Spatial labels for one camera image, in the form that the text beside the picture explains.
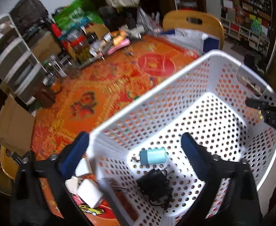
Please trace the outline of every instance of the laundry basket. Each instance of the laundry basket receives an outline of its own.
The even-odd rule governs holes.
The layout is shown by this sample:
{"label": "laundry basket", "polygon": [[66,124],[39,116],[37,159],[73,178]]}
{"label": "laundry basket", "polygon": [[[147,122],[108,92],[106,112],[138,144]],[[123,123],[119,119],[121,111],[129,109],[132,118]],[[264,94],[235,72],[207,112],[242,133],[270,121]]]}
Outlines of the laundry basket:
{"label": "laundry basket", "polygon": [[[87,156],[94,161],[96,180],[121,225],[174,226],[196,201],[204,182],[181,148],[185,132],[224,160],[246,158],[257,189],[261,187],[276,157],[276,130],[264,123],[258,110],[245,105],[246,97],[276,106],[276,93],[264,80],[230,55],[212,50],[91,133]],[[140,150],[161,147],[168,154],[164,164],[145,166],[132,159]],[[165,212],[150,205],[136,184],[153,168],[166,168],[174,188]],[[221,181],[208,217],[218,211],[228,183],[229,179]],[[113,184],[125,188],[139,214],[135,221],[115,196]],[[154,204],[164,202],[163,198]]]}

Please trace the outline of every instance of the black lid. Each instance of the black lid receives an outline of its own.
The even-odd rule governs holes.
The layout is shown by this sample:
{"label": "black lid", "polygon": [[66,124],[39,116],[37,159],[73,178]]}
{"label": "black lid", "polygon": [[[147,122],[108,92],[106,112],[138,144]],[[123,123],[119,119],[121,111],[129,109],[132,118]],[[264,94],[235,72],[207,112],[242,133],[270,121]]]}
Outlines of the black lid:
{"label": "black lid", "polygon": [[89,44],[92,44],[94,41],[98,40],[98,37],[95,32],[90,32],[86,35]]}

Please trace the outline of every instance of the power adapter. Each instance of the power adapter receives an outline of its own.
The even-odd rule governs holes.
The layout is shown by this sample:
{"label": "power adapter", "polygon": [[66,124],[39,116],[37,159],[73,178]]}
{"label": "power adapter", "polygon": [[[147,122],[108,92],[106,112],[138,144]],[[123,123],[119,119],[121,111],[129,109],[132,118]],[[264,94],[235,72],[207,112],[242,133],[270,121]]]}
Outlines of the power adapter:
{"label": "power adapter", "polygon": [[160,169],[152,169],[141,178],[137,179],[137,184],[144,195],[147,195],[150,201],[157,201],[164,196],[168,196],[165,207],[168,207],[169,201],[172,196],[173,187],[169,186],[169,180]]}

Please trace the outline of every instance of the perforated basket bottom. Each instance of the perforated basket bottom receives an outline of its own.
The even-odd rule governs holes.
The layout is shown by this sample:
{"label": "perforated basket bottom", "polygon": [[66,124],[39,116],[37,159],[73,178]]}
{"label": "perforated basket bottom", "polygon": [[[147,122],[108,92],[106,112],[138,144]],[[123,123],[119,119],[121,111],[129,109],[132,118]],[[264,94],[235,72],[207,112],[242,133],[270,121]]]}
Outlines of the perforated basket bottom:
{"label": "perforated basket bottom", "polygon": [[[178,222],[204,186],[204,182],[197,178],[181,148],[181,135],[189,132],[197,143],[205,146],[210,153],[218,154],[224,160],[239,161],[248,149],[246,146],[249,138],[248,128],[249,126],[237,115],[236,111],[214,94],[206,93],[165,129],[133,149],[128,155],[127,164],[135,179],[147,174],[153,168],[162,170],[167,168],[169,185],[174,188],[174,191],[165,215],[175,217]],[[164,164],[145,166],[132,159],[133,155],[139,155],[140,150],[161,147],[164,147],[168,154],[168,160]],[[208,216],[218,211],[228,183],[229,179],[221,181],[220,189]]]}

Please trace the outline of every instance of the table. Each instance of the table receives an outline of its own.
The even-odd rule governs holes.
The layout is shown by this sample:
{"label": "table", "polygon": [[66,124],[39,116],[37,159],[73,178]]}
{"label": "table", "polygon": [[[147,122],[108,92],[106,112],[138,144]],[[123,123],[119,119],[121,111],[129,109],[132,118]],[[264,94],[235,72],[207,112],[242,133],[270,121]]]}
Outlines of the table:
{"label": "table", "polygon": [[[85,68],[80,78],[65,79],[55,104],[37,112],[31,143],[37,160],[61,152],[80,131],[91,132],[136,98],[198,58],[194,50],[183,49],[151,36],[144,36],[127,48],[134,56],[120,49],[105,60],[98,60]],[[94,175],[84,178],[94,179]],[[46,179],[41,179],[41,184],[50,210],[62,217]],[[93,224],[119,225],[106,201],[100,208],[105,212],[102,215],[85,213]]]}

